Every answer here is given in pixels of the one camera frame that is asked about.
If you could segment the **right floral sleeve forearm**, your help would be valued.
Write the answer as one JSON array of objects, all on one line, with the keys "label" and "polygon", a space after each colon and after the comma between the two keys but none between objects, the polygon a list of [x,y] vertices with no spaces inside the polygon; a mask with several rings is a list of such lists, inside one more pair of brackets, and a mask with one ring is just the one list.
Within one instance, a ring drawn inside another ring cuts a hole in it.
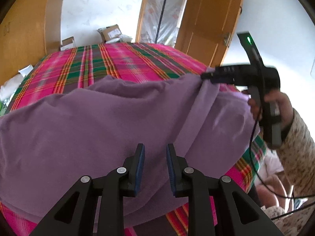
[{"label": "right floral sleeve forearm", "polygon": [[290,130],[276,152],[295,195],[314,195],[314,140],[296,110]]}]

